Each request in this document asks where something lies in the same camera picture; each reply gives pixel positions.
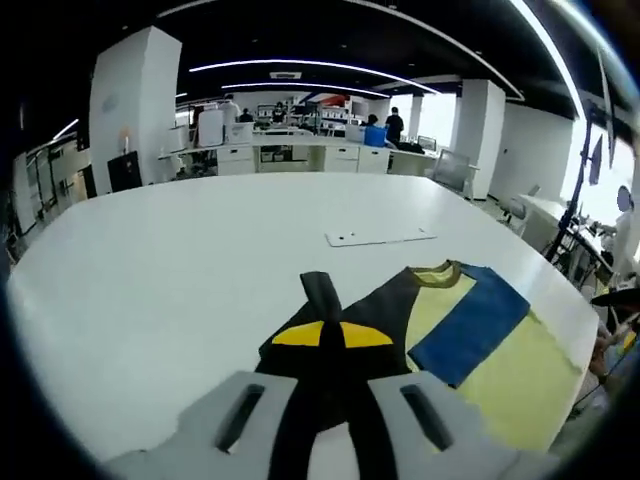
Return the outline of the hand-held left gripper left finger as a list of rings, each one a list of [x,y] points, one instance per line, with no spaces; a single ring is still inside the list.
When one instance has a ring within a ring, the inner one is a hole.
[[[314,440],[289,453],[285,413],[295,378],[239,371],[186,408],[176,431],[149,450],[106,463],[111,479],[305,479]]]

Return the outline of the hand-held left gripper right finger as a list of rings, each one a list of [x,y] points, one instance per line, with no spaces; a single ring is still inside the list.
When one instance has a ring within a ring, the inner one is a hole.
[[[361,479],[547,479],[559,460],[510,447],[479,408],[420,371],[370,379],[368,419],[349,421]]]

